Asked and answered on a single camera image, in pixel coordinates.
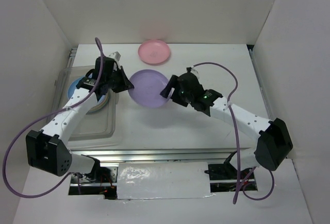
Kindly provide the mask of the blue plastic plate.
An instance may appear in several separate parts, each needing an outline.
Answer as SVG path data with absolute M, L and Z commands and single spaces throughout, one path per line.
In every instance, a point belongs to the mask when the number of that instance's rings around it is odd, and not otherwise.
M 74 91 L 76 90 L 76 86 L 77 84 L 79 83 L 80 80 L 82 80 L 83 77 L 79 77 L 77 79 L 75 79 L 71 84 L 70 86 L 68 87 L 68 90 L 67 90 L 67 98 L 70 99 L 74 93 Z

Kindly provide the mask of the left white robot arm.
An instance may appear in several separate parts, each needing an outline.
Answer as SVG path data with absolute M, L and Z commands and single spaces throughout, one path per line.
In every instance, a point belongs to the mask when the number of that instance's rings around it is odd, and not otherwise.
M 90 182 L 101 178 L 100 161 L 91 156 L 72 154 L 67 143 L 85 115 L 109 91 L 120 93 L 133 89 L 119 64 L 120 57 L 118 52 L 98 57 L 95 67 L 77 83 L 63 110 L 53 115 L 40 131 L 28 132 L 26 149 L 31 167 L 59 177 L 66 173 L 81 174 Z

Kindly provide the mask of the pink plastic plate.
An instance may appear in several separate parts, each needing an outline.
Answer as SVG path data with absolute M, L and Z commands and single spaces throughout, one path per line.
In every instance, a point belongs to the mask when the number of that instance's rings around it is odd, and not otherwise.
M 166 62 L 171 51 L 167 43 L 161 40 L 144 41 L 138 48 L 138 56 L 144 63 L 158 65 Z

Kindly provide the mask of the purple plate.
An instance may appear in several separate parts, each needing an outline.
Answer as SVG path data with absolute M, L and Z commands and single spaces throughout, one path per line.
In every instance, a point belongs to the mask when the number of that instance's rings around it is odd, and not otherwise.
M 151 69 L 140 70 L 129 80 L 134 88 L 128 90 L 128 93 L 135 103 L 147 108 L 159 108 L 169 101 L 168 97 L 164 98 L 160 95 L 169 83 L 161 72 Z

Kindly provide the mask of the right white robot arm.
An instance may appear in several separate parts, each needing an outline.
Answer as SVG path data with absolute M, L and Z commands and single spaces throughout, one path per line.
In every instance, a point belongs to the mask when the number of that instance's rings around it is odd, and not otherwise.
M 269 120 L 257 116 L 235 104 L 219 92 L 204 89 L 193 73 L 173 75 L 160 92 L 163 98 L 202 112 L 232 125 L 255 142 L 249 149 L 237 149 L 226 159 L 225 174 L 237 178 L 243 170 L 263 167 L 275 171 L 293 149 L 293 143 L 285 122 L 279 118 Z

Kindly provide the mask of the cream plastic plate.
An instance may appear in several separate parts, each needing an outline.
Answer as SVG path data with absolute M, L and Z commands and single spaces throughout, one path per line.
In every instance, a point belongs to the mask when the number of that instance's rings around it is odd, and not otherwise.
M 106 95 L 103 95 L 100 100 L 97 102 L 96 105 L 94 105 L 87 113 L 94 113 L 102 109 L 109 101 L 110 94 L 107 93 Z

